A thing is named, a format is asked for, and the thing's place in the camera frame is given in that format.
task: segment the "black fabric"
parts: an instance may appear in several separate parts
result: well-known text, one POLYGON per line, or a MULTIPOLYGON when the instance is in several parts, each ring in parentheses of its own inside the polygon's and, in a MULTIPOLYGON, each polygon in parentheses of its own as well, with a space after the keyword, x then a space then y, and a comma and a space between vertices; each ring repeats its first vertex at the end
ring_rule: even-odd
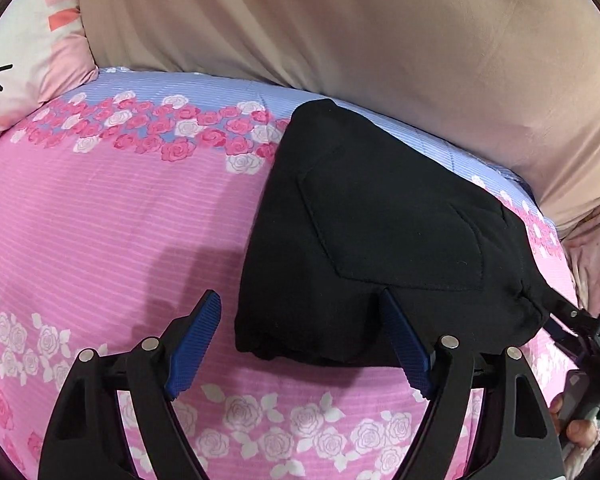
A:
POLYGON ((379 319, 388 286, 434 337, 491 353, 527 342, 545 307, 565 301, 499 200, 331 100, 304 104, 251 234, 236 347, 262 359, 397 366, 379 319))

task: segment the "bed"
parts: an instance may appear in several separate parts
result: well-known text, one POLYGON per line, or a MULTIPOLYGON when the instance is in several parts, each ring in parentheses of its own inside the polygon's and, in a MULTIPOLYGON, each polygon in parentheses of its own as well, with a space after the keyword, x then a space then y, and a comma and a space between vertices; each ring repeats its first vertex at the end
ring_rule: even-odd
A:
MULTIPOLYGON (((392 368, 328 373, 234 347, 250 229, 289 117, 321 96, 198 73, 100 70, 0 138, 0 444, 35 479, 58 391, 83 348, 127 351, 221 295, 220 327, 174 404, 215 479, 391 478, 426 401, 392 368)), ((526 224, 547 282, 575 302, 555 228, 514 174, 416 128, 338 102, 494 194, 526 224)), ((525 348, 546 398, 569 362, 545 332, 525 348)), ((472 394, 448 478, 462 476, 472 394)), ((138 471, 154 478, 128 394, 138 471)))

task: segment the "blue ridged rubber tip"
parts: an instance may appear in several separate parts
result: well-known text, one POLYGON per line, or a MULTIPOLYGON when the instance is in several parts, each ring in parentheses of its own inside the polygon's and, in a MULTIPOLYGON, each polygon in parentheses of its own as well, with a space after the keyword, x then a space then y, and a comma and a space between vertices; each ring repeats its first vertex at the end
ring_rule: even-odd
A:
POLYGON ((389 341, 394 347, 409 384, 419 390, 425 399, 430 400, 435 391, 429 378, 431 356, 421 345, 420 339, 391 293, 384 290, 379 299, 382 327, 389 336, 389 341))
POLYGON ((171 354, 169 379, 164 387, 171 399, 176 399, 179 394, 188 390, 198 373, 202 358, 220 323, 220 296, 215 292, 211 293, 196 310, 196 318, 176 351, 171 354))

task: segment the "metal pin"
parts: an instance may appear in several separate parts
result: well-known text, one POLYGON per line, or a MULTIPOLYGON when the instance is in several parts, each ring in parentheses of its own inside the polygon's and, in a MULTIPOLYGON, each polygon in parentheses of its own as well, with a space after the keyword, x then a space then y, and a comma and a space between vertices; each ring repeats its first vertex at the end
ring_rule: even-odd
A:
POLYGON ((520 351, 520 348, 516 348, 515 346, 510 346, 507 348, 507 355, 516 361, 522 359, 522 352, 520 351))
POLYGON ((148 337, 147 339, 142 341, 142 350, 155 350, 156 348, 158 348, 159 344, 160 341, 158 341, 155 337, 148 337))
POLYGON ((93 350, 91 350, 91 348, 87 348, 86 350, 80 352, 80 355, 78 355, 78 359, 80 359, 80 361, 82 361, 83 363, 87 363, 93 359, 94 355, 95 354, 93 350))
POLYGON ((440 339, 440 342, 442 343, 443 347, 450 348, 452 350, 454 348, 458 348, 460 346, 460 342, 458 341, 458 338, 453 337, 452 335, 442 336, 442 339, 440 339))

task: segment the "pink bed sheet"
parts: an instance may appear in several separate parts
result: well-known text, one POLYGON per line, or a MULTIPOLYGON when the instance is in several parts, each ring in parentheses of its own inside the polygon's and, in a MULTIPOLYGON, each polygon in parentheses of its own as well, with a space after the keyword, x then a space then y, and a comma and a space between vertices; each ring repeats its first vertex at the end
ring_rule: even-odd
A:
MULTIPOLYGON (((0 443, 9 457, 36 478, 46 425, 81 349, 126 351, 162 333, 213 288, 222 297, 221 325, 192 388, 174 404, 209 476, 391 478, 426 408, 401 370, 327 372, 235 351, 240 269, 274 142, 260 153, 259 171, 245 170, 254 162, 224 151, 177 146, 186 136, 166 148, 158 138, 142 147, 120 129, 107 134, 118 126, 109 119, 117 111, 138 116, 137 104, 115 95, 90 103, 107 109, 91 126, 66 122, 86 97, 80 96, 54 102, 37 121, 32 116, 0 140, 0 443), (49 113, 59 137, 40 132, 37 123, 49 113), (67 127, 58 130, 61 123, 67 127)), ((262 111, 224 105, 232 114, 262 111)), ((288 119, 252 119, 258 117, 279 136, 288 119)), ((222 131, 216 127, 209 142, 222 131)), ((501 189, 489 191, 525 219, 539 268, 574 300, 561 251, 549 253, 538 241, 554 236, 552 228, 501 189)), ((547 398, 558 393, 569 363, 547 335, 541 332, 525 354, 547 398)), ((138 471, 154 478, 128 394, 120 395, 120 405, 138 471)), ((449 479, 462 474, 479 407, 474 392, 449 479)))

